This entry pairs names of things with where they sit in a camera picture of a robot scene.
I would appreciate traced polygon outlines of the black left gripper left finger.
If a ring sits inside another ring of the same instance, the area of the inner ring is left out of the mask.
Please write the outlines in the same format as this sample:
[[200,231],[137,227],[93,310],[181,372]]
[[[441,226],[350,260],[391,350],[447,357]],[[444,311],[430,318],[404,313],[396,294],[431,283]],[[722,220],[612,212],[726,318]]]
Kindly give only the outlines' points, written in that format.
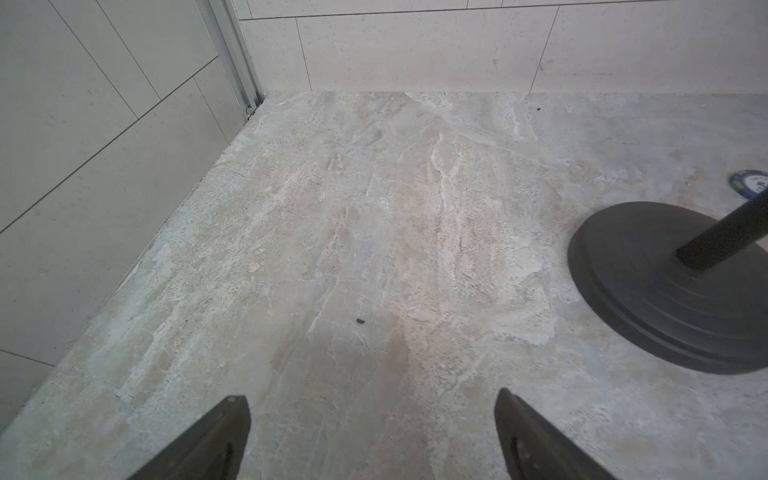
[[133,473],[130,480],[235,479],[250,429],[246,397],[227,396]]

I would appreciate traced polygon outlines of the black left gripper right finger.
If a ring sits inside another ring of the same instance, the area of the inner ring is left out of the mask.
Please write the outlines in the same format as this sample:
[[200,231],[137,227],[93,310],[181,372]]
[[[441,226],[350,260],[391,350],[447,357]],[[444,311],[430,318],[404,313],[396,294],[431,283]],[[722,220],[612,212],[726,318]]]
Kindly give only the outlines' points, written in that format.
[[498,393],[494,420],[507,471],[512,479],[613,477],[545,417],[507,388],[502,388]]

